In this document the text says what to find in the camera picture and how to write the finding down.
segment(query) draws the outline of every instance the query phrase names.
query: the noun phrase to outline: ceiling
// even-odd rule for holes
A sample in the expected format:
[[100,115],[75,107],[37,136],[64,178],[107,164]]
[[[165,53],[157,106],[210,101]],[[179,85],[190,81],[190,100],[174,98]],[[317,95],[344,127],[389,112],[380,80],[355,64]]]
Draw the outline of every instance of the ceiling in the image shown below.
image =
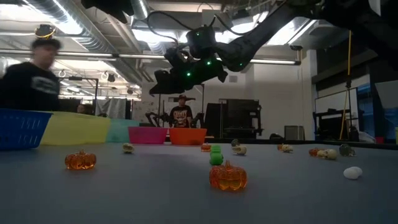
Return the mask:
[[[29,0],[19,0],[19,2],[29,2]],[[58,1],[60,5],[68,4],[65,9],[73,9],[76,11],[76,15],[83,16],[87,18],[90,25],[90,34],[95,34],[98,39],[105,42],[105,44],[111,46],[109,51],[112,53],[125,53],[125,54],[137,54],[137,53],[150,53],[154,54],[154,50],[149,46],[149,40],[153,37],[153,34],[148,34],[147,30],[141,27],[134,27],[134,22],[132,23],[131,29],[131,18],[128,18],[127,24],[122,24],[115,18],[105,14],[101,10],[92,7],[90,9],[85,9],[80,0],[70,1],[59,1],[59,0],[46,0],[46,1]],[[272,7],[265,4],[265,0],[209,0],[206,4],[201,3],[199,0],[150,0],[148,1],[149,6],[155,10],[167,11],[171,14],[176,14],[181,17],[186,15],[191,15],[190,19],[192,23],[201,24],[202,20],[202,10],[204,9],[215,9],[223,11],[230,16],[233,16],[239,9],[244,9],[249,7],[250,19],[252,19],[251,24],[243,24],[243,26],[234,26],[233,30],[236,32],[245,32],[254,27],[254,21],[262,20],[265,18],[267,11],[270,11]],[[168,22],[167,18],[161,17],[159,21],[165,21],[165,26],[170,24],[174,26],[174,23]],[[287,24],[284,28],[280,30],[278,34],[275,35],[273,39],[270,40],[268,45],[261,48],[256,57],[257,58],[274,58],[274,59],[285,59],[285,60],[295,60],[297,54],[290,50],[287,46],[271,46],[272,44],[286,44],[287,41],[292,39],[292,36],[297,32],[298,29],[303,30],[303,24],[308,21],[304,18],[296,18],[291,23]],[[47,15],[42,14],[33,10],[31,7],[26,5],[0,5],[0,48],[1,49],[24,49],[28,50],[30,43],[35,39],[33,32],[40,24],[50,24],[52,26],[57,26],[57,24],[49,18]],[[156,23],[159,30],[163,32],[173,33],[176,35],[180,41],[183,42],[183,37],[187,30],[183,30],[180,27],[174,29],[163,29],[160,22]],[[322,39],[325,39],[321,32],[315,32],[314,27],[318,26],[318,22],[313,22],[309,27],[305,28],[302,35],[291,44],[300,44],[305,48],[317,48],[323,46]],[[324,29],[332,30],[333,32],[338,32],[333,29],[332,26],[322,27]],[[55,34],[55,38],[59,39],[63,44],[62,51],[68,52],[88,52],[87,48],[81,45],[81,42],[77,41],[76,35],[67,34],[60,27]],[[220,32],[217,34],[218,41],[229,42],[236,38],[235,35],[226,32]],[[168,41],[160,40],[157,44],[162,44],[165,48],[171,46]],[[17,63],[28,61],[29,58],[26,56],[15,57],[16,61],[10,60],[7,56],[8,63]],[[134,94],[129,97],[134,97],[136,99],[140,98],[142,82],[153,82],[154,76],[153,71],[157,69],[170,68],[170,65],[165,60],[134,60],[134,59],[124,59],[122,66],[119,64],[101,61],[97,58],[73,58],[73,60],[65,60],[63,58],[58,59],[53,66],[53,71],[56,75],[60,76],[78,76],[84,78],[98,78],[101,91],[99,91],[100,96],[126,96],[127,87],[134,87]],[[116,81],[114,83],[109,83],[106,79],[107,75],[114,73]],[[93,82],[74,82],[65,81],[67,85],[70,86],[90,86]],[[106,87],[113,86],[113,90],[105,89]],[[89,95],[94,93],[93,89],[86,90]]]

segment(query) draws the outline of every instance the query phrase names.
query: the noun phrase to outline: baseball cap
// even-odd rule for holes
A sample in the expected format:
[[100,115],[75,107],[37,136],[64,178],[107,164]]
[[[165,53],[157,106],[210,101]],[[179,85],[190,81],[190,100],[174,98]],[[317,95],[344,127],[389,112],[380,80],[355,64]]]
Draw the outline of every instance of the baseball cap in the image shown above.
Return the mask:
[[185,96],[184,94],[179,95],[178,98],[179,98],[179,99],[187,100],[187,96]]
[[57,50],[59,50],[62,47],[62,44],[59,40],[57,39],[50,39],[50,40],[45,40],[45,39],[36,39],[32,43],[32,49],[35,49],[40,46],[44,45],[52,45],[54,46]]

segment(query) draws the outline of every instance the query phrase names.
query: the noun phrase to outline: graphic t-shirt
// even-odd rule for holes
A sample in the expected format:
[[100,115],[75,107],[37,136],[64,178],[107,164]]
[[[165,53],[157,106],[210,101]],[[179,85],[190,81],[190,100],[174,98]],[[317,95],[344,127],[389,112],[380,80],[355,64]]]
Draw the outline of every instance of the graphic t-shirt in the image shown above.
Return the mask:
[[170,117],[175,120],[175,128],[189,128],[189,123],[187,118],[192,118],[192,110],[191,107],[185,106],[176,106],[170,112]]
[[59,108],[58,78],[32,63],[12,65],[0,79],[0,108],[56,111]]

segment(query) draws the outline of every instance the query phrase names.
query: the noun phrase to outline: yellow cable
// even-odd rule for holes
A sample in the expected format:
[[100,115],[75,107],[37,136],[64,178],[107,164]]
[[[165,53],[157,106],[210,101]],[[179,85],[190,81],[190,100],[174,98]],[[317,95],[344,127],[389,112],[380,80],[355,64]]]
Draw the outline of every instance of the yellow cable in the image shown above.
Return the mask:
[[[347,68],[347,76],[351,74],[351,36],[352,32],[349,31],[349,36],[348,36],[348,68]],[[344,110],[343,110],[343,117],[341,120],[341,131],[340,131],[340,140],[343,137],[343,129],[344,129],[344,122],[346,120],[346,106],[347,106],[347,96],[348,96],[348,91],[349,88],[346,90],[346,100],[344,102]]]

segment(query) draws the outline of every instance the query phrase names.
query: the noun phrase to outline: gray table surface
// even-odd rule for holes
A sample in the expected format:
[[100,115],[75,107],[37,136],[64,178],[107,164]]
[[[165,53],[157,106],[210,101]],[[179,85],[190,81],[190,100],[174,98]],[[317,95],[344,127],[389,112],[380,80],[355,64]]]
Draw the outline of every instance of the gray table surface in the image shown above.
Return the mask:
[[[121,144],[0,152],[0,223],[398,223],[398,152],[357,148],[326,161],[316,145],[248,145],[232,165],[246,169],[243,192],[208,183],[209,154],[199,147]],[[94,152],[93,170],[66,170],[65,155]],[[359,180],[344,178],[351,166]]]

